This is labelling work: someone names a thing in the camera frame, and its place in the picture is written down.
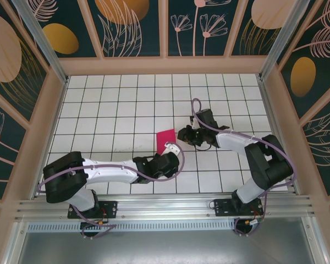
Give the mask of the aluminium corner post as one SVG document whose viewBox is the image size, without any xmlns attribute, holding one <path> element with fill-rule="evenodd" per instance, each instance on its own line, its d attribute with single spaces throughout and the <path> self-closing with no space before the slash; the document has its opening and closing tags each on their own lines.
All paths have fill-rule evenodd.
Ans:
<svg viewBox="0 0 330 264">
<path fill-rule="evenodd" d="M 67 74 L 63 70 L 63 67 L 60 64 L 55 51 L 51 47 L 39 22 L 34 17 L 29 5 L 25 2 L 25 0 L 12 0 L 12 3 L 14 4 L 18 13 L 21 15 L 27 28 L 32 33 L 38 46 L 41 48 L 41 51 L 49 61 L 50 66 L 57 74 L 58 79 L 61 81 L 63 85 L 65 85 L 67 82 Z"/>
<path fill-rule="evenodd" d="M 295 31 L 299 21 L 305 14 L 309 3 L 310 0 L 296 0 L 292 6 L 286 21 L 284 22 L 283 27 L 281 28 L 276 40 L 274 41 L 272 48 L 270 49 L 268 56 L 258 74 L 259 81 L 264 82 L 269 76 L 271 70 L 276 64 L 278 57 L 281 55 L 283 49 Z"/>
</svg>

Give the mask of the long aluminium mounting rail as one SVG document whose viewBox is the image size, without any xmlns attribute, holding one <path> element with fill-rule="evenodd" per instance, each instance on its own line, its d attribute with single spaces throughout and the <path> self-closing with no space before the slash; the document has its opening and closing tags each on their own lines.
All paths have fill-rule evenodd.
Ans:
<svg viewBox="0 0 330 264">
<path fill-rule="evenodd" d="M 213 219 L 210 208 L 215 199 L 228 199 L 227 193 L 99 195 L 101 201 L 118 203 L 118 221 Z M 22 200 L 14 212 L 17 222 L 66 221 L 69 205 L 47 203 L 44 196 Z M 267 198 L 266 217 L 311 217 L 315 210 L 307 195 L 272 192 Z"/>
</svg>

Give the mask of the grey metal base sheet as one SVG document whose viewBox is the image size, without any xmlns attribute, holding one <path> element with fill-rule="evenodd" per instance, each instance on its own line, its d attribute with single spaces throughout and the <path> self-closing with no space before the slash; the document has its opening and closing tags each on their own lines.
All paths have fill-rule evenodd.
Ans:
<svg viewBox="0 0 330 264">
<path fill-rule="evenodd" d="M 240 238 L 228 230 L 31 233 L 18 264 L 315 264 L 303 237 Z"/>
</svg>

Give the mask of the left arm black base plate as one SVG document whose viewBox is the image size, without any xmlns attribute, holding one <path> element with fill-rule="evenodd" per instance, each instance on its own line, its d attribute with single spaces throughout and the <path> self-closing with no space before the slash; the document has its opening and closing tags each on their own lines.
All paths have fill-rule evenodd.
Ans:
<svg viewBox="0 0 330 264">
<path fill-rule="evenodd" d="M 113 219 L 116 218 L 117 209 L 116 201 L 97 201 L 90 209 L 79 212 L 87 219 Z"/>
</svg>

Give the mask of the magenta cloth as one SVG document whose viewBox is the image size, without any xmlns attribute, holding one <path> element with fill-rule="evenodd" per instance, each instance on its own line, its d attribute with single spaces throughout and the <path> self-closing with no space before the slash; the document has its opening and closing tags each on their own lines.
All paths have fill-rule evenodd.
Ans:
<svg viewBox="0 0 330 264">
<path fill-rule="evenodd" d="M 176 136 L 175 136 L 175 130 L 164 130 L 156 133 L 156 147 L 157 147 L 157 153 L 160 154 L 162 150 L 164 150 L 164 145 L 167 142 L 175 142 Z"/>
</svg>

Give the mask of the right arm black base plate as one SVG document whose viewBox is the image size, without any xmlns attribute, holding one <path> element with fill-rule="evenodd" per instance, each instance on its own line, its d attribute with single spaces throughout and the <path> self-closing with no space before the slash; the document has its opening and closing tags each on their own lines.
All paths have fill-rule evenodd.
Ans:
<svg viewBox="0 0 330 264">
<path fill-rule="evenodd" d="M 263 206 L 260 199 L 249 203 L 235 202 L 233 199 L 215 199 L 214 211 L 217 217 L 258 216 L 263 215 Z"/>
</svg>

